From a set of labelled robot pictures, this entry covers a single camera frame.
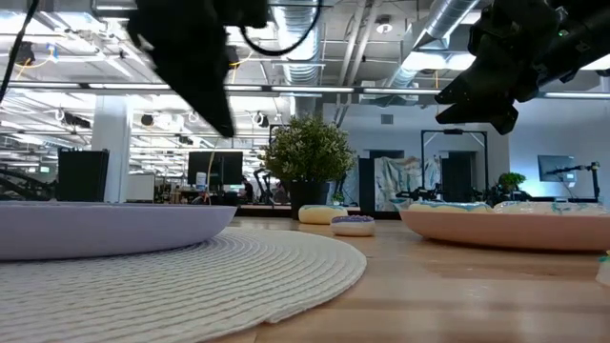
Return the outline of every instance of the round woven placemat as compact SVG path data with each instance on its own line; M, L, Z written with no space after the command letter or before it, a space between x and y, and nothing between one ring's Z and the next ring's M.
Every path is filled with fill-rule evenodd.
M199 342L328 301L365 267L331 238L243 229L172 251L0 263L0 340Z

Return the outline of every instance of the silver ventilation duct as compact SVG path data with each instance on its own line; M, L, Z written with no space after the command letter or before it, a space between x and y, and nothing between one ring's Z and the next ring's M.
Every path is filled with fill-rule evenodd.
M473 9L479 0L435 0L430 8L430 14L423 26L414 23L405 33L403 40L404 59L413 49L438 50L438 46L447 48L448 37L458 27L466 14ZM392 77L385 80L383 87L407 88L419 71L411 71L398 67ZM372 104L386 107L389 105L405 105L407 100L397 96L383 96L371 101Z
M293 0L296 5L303 5L303 0ZM277 40L282 49L294 44L312 25L316 8L315 6L286 6L273 7L275 22L278 26ZM315 27L307 36L307 39L293 52L283 56L288 61L318 61L320 57L319 29ZM284 77L286 82L292 86L312 86L319 83L319 66L308 65L284 65ZM315 100L312 97L295 97L295 114L309 115L315 112Z

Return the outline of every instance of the black plant pot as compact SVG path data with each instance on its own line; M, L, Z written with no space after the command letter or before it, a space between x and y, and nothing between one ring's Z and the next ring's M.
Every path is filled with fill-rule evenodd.
M291 182L290 203L293 219L298 220L298 210L303 205L326 205L328 189L328 182Z

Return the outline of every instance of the small potted plant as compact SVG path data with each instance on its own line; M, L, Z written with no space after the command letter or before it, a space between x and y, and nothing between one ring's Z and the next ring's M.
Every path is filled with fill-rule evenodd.
M342 192L336 192L333 194L333 205L341 206L343 205L343 201L345 201L345 197L343 197Z
M508 192L516 191L519 185L526 180L525 176L518 172L506 172L499 176L498 183Z
M271 173L290 182L293 219L303 205L325 205L331 180L354 165L347 132L314 116L293 118L275 131L259 158Z

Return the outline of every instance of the artwork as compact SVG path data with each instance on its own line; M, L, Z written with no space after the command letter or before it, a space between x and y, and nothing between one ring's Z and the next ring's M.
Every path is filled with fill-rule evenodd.
M440 183L440 157L425 161L424 187L427 190ZM396 194L421 187L420 159L416 157L375 160L375 210L396 212L410 204L410 200L397 199Z

